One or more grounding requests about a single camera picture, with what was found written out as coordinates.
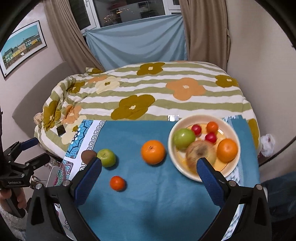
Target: green apple in bowl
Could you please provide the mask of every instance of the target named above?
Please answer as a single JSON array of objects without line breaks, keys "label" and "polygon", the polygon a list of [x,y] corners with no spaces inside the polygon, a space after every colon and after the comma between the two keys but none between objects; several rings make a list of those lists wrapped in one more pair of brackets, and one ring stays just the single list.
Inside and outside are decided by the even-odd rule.
[{"label": "green apple in bowl", "polygon": [[100,150],[96,157],[101,160],[103,167],[111,167],[116,163],[116,156],[113,151],[109,149]]},{"label": "green apple in bowl", "polygon": [[173,141],[178,150],[185,150],[195,141],[195,134],[192,130],[182,128],[174,133]]}]

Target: floral bedding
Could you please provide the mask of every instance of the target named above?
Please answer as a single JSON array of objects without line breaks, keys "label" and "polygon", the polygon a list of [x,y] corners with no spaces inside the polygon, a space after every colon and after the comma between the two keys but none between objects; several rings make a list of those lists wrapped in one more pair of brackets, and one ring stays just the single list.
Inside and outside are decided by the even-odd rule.
[{"label": "floral bedding", "polygon": [[[35,137],[63,158],[84,119],[167,121],[168,115],[193,114],[242,115],[259,145],[256,117],[238,82],[214,64],[189,61],[133,64],[104,73],[87,68],[69,76],[44,104]],[[66,131],[61,137],[60,125]]]}]

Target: orange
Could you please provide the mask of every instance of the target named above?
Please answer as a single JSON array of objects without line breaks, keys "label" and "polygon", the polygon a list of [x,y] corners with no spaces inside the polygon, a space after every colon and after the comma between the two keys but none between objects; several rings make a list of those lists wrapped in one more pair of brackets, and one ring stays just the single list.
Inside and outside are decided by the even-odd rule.
[{"label": "orange", "polygon": [[126,182],[119,176],[114,176],[110,180],[110,187],[115,191],[122,191],[126,187]]},{"label": "orange", "polygon": [[218,129],[219,129],[219,126],[218,126],[218,124],[216,123],[216,122],[214,122],[214,121],[210,121],[208,124],[207,124],[207,132],[208,133],[217,133],[217,131],[218,131]]},{"label": "orange", "polygon": [[165,147],[160,141],[147,141],[141,148],[141,155],[145,162],[156,165],[165,158]]},{"label": "orange", "polygon": [[217,147],[217,157],[221,162],[228,163],[237,156],[237,144],[231,139],[220,141]]}]

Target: fruit bowl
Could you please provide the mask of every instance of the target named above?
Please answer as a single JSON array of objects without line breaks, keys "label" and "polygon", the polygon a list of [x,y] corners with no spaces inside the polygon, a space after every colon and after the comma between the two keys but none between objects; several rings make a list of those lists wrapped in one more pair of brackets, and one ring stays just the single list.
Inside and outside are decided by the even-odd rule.
[{"label": "fruit bowl", "polygon": [[182,128],[188,128],[194,124],[200,124],[202,127],[202,134],[199,138],[196,138],[196,140],[204,140],[204,136],[206,134],[205,126],[210,121],[214,121],[218,124],[219,130],[217,133],[217,142],[215,144],[215,149],[217,148],[219,142],[225,138],[232,139],[238,147],[238,152],[236,157],[229,163],[223,163],[219,159],[216,160],[213,167],[215,170],[220,171],[223,176],[228,176],[236,167],[239,159],[240,159],[240,153],[241,153],[241,147],[239,143],[239,138],[236,134],[236,132],[232,129],[232,127],[227,124],[222,119],[219,119],[217,117],[211,116],[211,115],[192,115],[186,118],[181,119],[178,121],[172,130],[170,131],[169,137],[168,137],[168,153],[170,155],[170,158],[175,165],[175,167],[186,177],[201,182],[201,179],[197,173],[194,173],[190,171],[188,168],[186,161],[185,161],[185,152],[180,151],[176,148],[173,142],[173,135],[174,133]]}]

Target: plate of fruit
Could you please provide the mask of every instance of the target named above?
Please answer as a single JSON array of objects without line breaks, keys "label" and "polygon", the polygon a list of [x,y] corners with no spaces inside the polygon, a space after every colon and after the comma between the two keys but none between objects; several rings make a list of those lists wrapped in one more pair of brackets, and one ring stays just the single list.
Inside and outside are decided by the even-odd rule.
[{"label": "plate of fruit", "polygon": [[196,171],[198,159],[205,157],[226,177],[236,167],[241,148],[236,132],[225,121],[210,115],[193,115],[174,125],[168,152],[183,175],[201,182]]}]

